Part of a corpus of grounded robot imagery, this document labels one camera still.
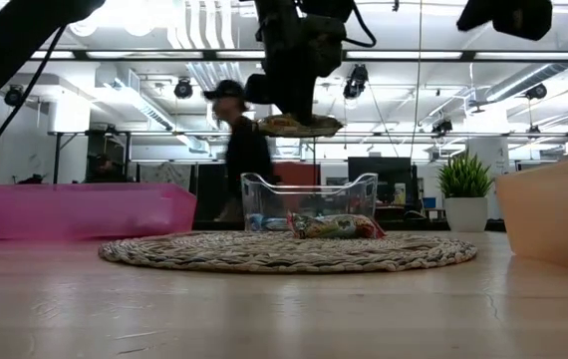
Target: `black jacket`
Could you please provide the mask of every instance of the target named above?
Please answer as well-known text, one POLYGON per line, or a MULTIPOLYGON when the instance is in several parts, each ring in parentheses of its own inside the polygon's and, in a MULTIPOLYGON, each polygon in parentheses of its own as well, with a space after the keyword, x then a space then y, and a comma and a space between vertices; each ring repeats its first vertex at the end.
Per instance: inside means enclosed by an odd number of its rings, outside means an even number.
POLYGON ((242 199, 242 174, 259 174, 268 181, 274 178, 266 138, 257 132, 249 119, 242 117, 241 120, 232 128, 226 149, 228 191, 237 199, 242 199))

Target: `transparent container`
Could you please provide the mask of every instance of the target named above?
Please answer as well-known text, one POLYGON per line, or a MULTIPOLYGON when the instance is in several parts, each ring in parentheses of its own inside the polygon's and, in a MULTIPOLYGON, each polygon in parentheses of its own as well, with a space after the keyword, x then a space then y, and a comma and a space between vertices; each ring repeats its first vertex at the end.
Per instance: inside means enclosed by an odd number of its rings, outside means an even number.
POLYGON ((288 230, 289 211, 308 216, 361 214, 373 219, 377 180, 377 174, 363 174, 344 185, 277 185, 258 174, 243 174, 245 229, 288 230))

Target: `white planter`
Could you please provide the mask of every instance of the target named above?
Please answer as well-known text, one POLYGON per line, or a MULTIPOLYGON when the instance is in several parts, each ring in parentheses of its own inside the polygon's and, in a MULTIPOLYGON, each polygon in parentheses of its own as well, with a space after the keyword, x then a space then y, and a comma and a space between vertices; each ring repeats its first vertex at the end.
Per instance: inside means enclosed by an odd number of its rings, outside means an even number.
POLYGON ((487 198, 446 198, 443 202, 450 230, 483 232, 487 223, 487 198))

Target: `person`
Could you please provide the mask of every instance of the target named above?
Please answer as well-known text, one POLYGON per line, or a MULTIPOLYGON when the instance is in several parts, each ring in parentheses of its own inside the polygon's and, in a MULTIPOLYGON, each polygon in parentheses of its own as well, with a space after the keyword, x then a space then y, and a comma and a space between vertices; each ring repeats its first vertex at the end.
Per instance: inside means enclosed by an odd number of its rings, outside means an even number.
POLYGON ((127 181, 125 175, 114 167, 114 163, 107 155, 96 157, 96 168, 85 179, 85 183, 120 183, 127 181))
POLYGON ((231 128, 226 148, 229 199, 216 220, 238 221, 242 219, 241 175, 254 173, 269 182, 275 180, 268 143, 257 131, 256 125, 243 115, 248 107, 242 85, 223 80, 215 90, 204 92, 204 97, 213 102, 213 113, 218 121, 227 123, 231 128))

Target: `black cable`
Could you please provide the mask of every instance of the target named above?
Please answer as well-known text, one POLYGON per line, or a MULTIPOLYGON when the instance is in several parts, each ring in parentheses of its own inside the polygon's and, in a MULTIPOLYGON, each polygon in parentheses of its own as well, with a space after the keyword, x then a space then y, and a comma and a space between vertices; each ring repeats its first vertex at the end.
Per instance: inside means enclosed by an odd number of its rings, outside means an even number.
POLYGON ((355 12, 355 17, 357 17, 357 22, 360 23, 362 30, 364 30, 364 32, 366 33, 368 38, 371 39, 371 43, 367 44, 367 43, 363 43, 361 41, 348 39, 348 38, 344 41, 346 41, 347 43, 351 43, 353 45, 357 45, 357 46, 361 46, 361 47, 365 47, 365 48, 369 48, 369 49, 374 48, 377 45, 377 38, 375 38, 375 35, 373 35, 371 30, 369 30, 368 26, 366 26, 366 23, 364 22, 364 19, 362 18, 362 14, 360 13, 360 9, 357 7, 357 4, 355 3, 355 0, 353 0, 353 12, 355 12))
POLYGON ((54 39, 52 40, 52 43, 50 44, 49 49, 47 49, 47 53, 45 54, 43 61, 38 66, 36 73, 34 73, 34 77, 32 78, 32 81, 30 81, 29 85, 27 86, 25 93, 23 93, 23 97, 21 97, 18 104, 16 104, 16 106, 14 107, 14 110, 12 111, 12 113, 9 114, 9 116, 7 117, 7 119, 5 120, 3 125, 1 125, 1 127, 0 127, 0 138, 1 138, 1 136, 3 136, 3 133, 5 132, 5 130, 9 126, 9 124, 12 122, 12 120, 14 120, 14 118, 16 117, 18 112, 21 110, 23 105, 25 105, 25 102, 27 101, 29 94, 34 89, 34 86, 36 86, 38 79, 41 77, 41 74, 45 70, 45 66, 47 66, 49 59, 52 57, 52 54, 54 53, 54 49, 56 48, 56 44, 58 44, 59 40, 63 36, 63 33, 65 32, 65 28, 66 28, 65 26, 61 27, 58 30, 58 32, 56 33, 56 35, 54 36, 54 39))

